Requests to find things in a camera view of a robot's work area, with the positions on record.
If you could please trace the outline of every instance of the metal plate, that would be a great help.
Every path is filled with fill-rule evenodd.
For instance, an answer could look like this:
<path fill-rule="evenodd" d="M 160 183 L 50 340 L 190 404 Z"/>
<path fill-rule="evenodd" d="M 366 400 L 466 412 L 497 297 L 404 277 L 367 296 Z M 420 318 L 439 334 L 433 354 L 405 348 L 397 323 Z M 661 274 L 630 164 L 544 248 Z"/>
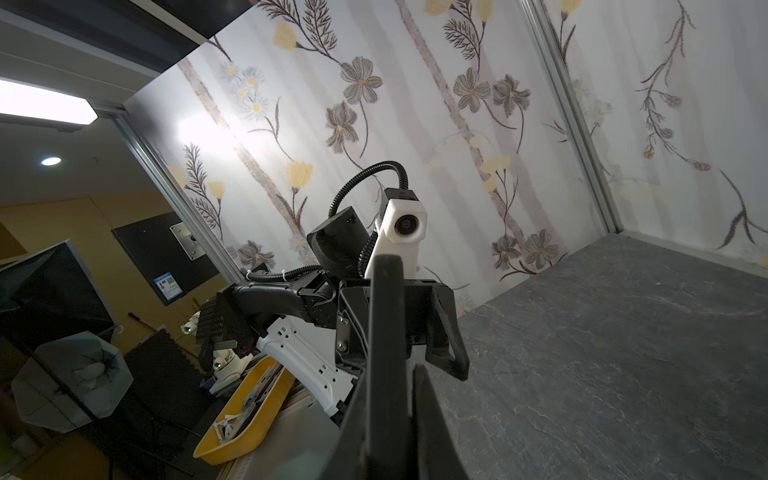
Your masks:
<path fill-rule="evenodd" d="M 190 260 L 197 260 L 198 258 L 205 256 L 203 246 L 197 242 L 189 229 L 184 226 L 184 222 L 171 226 L 170 231 L 174 237 L 176 237 L 176 240 L 178 240 L 181 248 L 184 249 L 187 257 L 190 257 Z"/>

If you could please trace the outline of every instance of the yellow wall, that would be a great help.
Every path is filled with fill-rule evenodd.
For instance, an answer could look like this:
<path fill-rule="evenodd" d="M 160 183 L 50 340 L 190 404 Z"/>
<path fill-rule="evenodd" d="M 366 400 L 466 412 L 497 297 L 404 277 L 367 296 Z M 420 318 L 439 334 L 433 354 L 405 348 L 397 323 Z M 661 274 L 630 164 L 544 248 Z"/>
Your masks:
<path fill-rule="evenodd" d="M 123 333 L 112 339 L 124 353 L 152 333 L 128 317 L 128 312 L 152 326 L 165 325 L 185 349 L 196 352 L 194 338 L 182 336 L 179 327 L 197 311 L 194 302 L 204 302 L 224 286 L 221 275 L 164 306 L 111 232 L 114 228 L 170 211 L 170 206 L 157 191 L 100 194 L 44 204 L 0 207 L 0 223 L 28 252 L 71 240 L 115 320 L 124 327 Z"/>

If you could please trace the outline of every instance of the metal post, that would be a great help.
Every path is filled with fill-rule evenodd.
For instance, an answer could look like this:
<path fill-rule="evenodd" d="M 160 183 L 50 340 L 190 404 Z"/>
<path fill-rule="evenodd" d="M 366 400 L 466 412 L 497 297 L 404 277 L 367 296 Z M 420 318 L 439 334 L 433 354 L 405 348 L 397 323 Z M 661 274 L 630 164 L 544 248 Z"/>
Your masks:
<path fill-rule="evenodd" d="M 598 153 L 592 143 L 592 136 L 581 113 L 576 93 L 571 86 L 571 77 L 565 67 L 563 58 L 557 46 L 552 30 L 549 28 L 547 9 L 541 0 L 519 0 L 520 5 L 531 24 L 536 44 L 547 67 L 549 78 L 558 96 L 560 105 L 571 132 L 571 139 L 578 150 L 581 163 L 587 172 L 592 194 L 598 202 L 604 224 L 609 232 L 620 233 L 624 227 L 621 225 L 616 203 L 611 195 L 611 189 L 603 175 Z"/>
<path fill-rule="evenodd" d="M 112 120 L 123 136 L 123 141 L 131 150 L 131 153 L 139 161 L 139 164 L 147 172 L 154 184 L 163 194 L 170 206 L 178 214 L 184 225 L 192 232 L 205 253 L 219 270 L 221 276 L 230 283 L 239 283 L 243 280 L 243 274 L 237 268 L 232 257 L 224 249 L 224 245 L 216 238 L 214 232 L 207 226 L 200 213 L 192 205 L 190 199 L 176 184 L 170 172 L 160 160 L 160 156 L 149 145 L 144 137 L 131 125 L 128 115 L 122 111 L 117 112 Z"/>

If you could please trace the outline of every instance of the rectangular ceiling light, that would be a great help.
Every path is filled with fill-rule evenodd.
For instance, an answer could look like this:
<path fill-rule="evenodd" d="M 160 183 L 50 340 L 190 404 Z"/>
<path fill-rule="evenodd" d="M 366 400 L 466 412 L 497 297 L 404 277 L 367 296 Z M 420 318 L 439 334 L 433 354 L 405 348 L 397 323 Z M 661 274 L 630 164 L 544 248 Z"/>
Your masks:
<path fill-rule="evenodd" d="M 96 112 L 84 98 L 0 79 L 0 114 L 88 125 Z"/>

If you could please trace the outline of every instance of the yellow container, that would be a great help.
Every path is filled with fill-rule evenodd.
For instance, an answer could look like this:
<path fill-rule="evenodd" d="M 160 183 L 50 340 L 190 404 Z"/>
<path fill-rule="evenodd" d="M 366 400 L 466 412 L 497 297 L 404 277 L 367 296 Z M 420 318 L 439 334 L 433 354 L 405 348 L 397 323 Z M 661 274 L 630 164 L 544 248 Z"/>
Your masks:
<path fill-rule="evenodd" d="M 237 387 L 237 391 L 235 391 L 230 401 L 221 410 L 219 416 L 216 417 L 216 421 L 220 422 L 224 419 L 225 415 L 240 413 L 240 409 L 243 407 L 243 400 L 245 400 L 253 387 L 256 386 L 267 369 L 274 364 L 275 360 L 271 357 L 258 362 L 245 377 L 243 383 Z M 216 432 L 213 426 L 211 426 L 200 440 L 200 443 L 197 444 L 197 448 L 194 449 L 192 456 L 194 458 L 202 458 L 211 465 L 219 465 L 255 450 L 261 441 L 264 440 L 264 436 L 270 429 L 272 422 L 274 422 L 280 407 L 285 402 L 288 391 L 293 386 L 293 380 L 294 377 L 291 375 L 291 372 L 283 368 L 283 371 L 277 376 L 277 381 L 272 386 L 272 389 L 266 395 L 264 403 L 261 404 L 258 412 L 256 412 L 256 416 L 253 417 L 253 420 L 251 420 L 242 433 L 227 443 L 219 443 Z"/>

